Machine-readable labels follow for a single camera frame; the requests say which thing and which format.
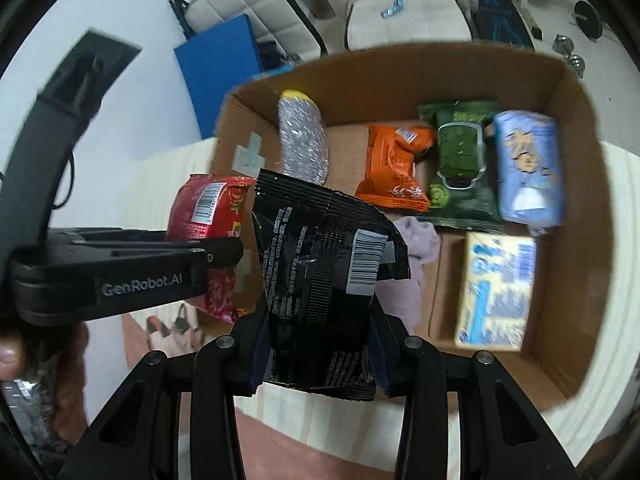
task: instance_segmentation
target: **orange snack bag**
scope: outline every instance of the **orange snack bag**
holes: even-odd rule
[[[435,141],[432,128],[369,126],[365,178],[356,198],[380,207],[428,211],[429,199],[414,178],[414,160]]]

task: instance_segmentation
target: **cardboard box wall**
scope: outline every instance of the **cardboard box wall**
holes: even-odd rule
[[[326,186],[353,194],[364,176],[366,123],[414,121],[425,102],[491,98],[555,118],[565,192],[564,226],[542,238],[523,349],[498,357],[539,410],[575,395],[587,373],[606,307],[612,265],[607,175],[595,117],[560,60],[495,44],[409,44],[325,57],[293,72],[236,89],[221,110],[211,171],[234,174],[236,146],[262,137],[268,170],[281,171],[277,103],[287,88],[305,92],[322,113],[330,145]],[[234,303],[254,308],[262,291],[248,197],[242,241],[251,259]],[[463,234],[442,234],[439,260],[424,266],[417,335],[454,348]]]

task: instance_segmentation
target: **fingernail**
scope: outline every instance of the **fingernail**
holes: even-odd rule
[[[20,343],[5,340],[0,344],[0,362],[5,365],[15,365],[20,359]]]

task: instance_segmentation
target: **black package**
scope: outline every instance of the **black package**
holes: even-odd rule
[[[267,170],[253,218],[270,312],[265,380],[371,400],[369,307],[377,280],[410,277],[400,233],[372,205]]]

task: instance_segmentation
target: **yellow package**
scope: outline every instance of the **yellow package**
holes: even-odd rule
[[[520,350],[529,316],[535,266],[533,238],[466,235],[456,346]]]

